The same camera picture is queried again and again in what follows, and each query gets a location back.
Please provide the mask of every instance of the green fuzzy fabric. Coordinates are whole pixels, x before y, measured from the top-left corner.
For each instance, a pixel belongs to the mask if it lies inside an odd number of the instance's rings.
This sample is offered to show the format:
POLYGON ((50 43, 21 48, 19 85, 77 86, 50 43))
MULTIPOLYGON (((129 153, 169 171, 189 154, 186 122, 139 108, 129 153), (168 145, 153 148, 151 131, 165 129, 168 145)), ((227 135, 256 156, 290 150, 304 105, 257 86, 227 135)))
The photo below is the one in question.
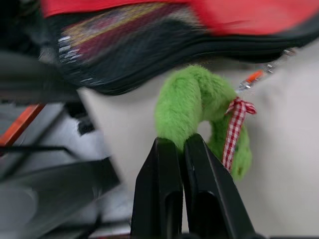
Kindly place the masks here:
MULTIPOLYGON (((235 98, 236 93, 227 81, 200 66, 177 71, 165 82, 156 105, 158 136, 170 139, 183 151, 186 140, 197 132, 199 123, 209 121, 212 134, 207 145, 221 160, 231 118, 231 114, 224 114, 235 98)), ((234 179, 243 177, 251 160, 249 137, 243 126, 232 164, 234 179)))

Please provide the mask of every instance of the green plush toy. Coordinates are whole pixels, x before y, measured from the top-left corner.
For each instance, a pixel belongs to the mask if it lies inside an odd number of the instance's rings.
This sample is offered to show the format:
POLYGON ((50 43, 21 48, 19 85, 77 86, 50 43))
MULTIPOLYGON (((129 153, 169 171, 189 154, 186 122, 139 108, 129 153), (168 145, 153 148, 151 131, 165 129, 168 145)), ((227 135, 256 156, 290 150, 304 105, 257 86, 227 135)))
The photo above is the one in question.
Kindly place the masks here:
MULTIPOLYGON (((236 97, 227 81, 200 66, 177 71, 165 82, 158 99, 155 111, 158 136, 170 139, 183 151, 185 141, 197 132, 199 123, 209 121, 212 132, 207 145, 221 160, 232 118, 232 114, 225 113, 236 97)), ((242 126, 230 169, 234 179, 243 177, 251 160, 248 133, 242 126)))

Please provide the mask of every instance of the stuffed animal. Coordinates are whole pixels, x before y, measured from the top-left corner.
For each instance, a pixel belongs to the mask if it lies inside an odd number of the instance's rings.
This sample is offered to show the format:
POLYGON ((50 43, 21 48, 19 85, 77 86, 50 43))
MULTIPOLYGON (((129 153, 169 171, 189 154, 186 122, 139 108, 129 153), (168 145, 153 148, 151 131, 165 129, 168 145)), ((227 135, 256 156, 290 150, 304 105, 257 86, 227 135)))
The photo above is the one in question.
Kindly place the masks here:
POLYGON ((173 141, 183 151, 199 123, 209 121, 208 147, 234 179, 241 179, 252 161, 249 136, 242 125, 246 112, 256 113, 227 81, 200 66, 189 66, 175 72, 161 89, 155 110, 156 130, 158 137, 173 141))

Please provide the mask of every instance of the red gingham ribbon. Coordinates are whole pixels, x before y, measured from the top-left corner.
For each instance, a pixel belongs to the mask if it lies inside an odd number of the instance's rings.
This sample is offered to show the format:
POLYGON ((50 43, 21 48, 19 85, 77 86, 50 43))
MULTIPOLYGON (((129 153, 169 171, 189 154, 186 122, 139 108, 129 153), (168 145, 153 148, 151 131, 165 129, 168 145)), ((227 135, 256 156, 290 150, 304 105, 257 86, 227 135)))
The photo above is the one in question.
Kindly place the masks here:
POLYGON ((252 103, 243 101, 239 97, 236 97, 236 99, 234 99, 229 104, 229 107, 225 115, 229 113, 230 111, 233 111, 233 116, 229 121, 226 142, 224 145, 223 160, 222 160, 224 167, 228 171, 231 170, 234 152, 235 152, 235 146, 239 137, 241 126, 245 119, 245 114, 246 112, 252 115, 256 114, 256 109, 254 105, 252 103))

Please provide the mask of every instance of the red fabric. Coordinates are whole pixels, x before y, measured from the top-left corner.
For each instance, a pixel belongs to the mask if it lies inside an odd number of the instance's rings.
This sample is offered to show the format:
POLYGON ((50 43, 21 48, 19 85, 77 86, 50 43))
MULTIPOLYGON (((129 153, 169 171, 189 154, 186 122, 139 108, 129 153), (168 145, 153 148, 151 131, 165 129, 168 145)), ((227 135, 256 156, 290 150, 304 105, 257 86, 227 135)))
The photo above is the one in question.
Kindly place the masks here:
POLYGON ((236 143, 239 138, 240 130, 243 125, 246 112, 249 114, 256 114, 256 109, 252 103, 243 101, 241 98, 234 99, 225 114, 233 111, 233 116, 229 121, 226 141, 224 145, 223 160, 224 167, 231 171, 236 143))
POLYGON ((319 12, 319 0, 192 0, 214 34, 269 35, 289 30, 319 12))
POLYGON ((147 3, 171 2, 185 3, 189 0, 41 0, 41 8, 45 17, 75 12, 90 12, 108 9, 116 6, 147 3))

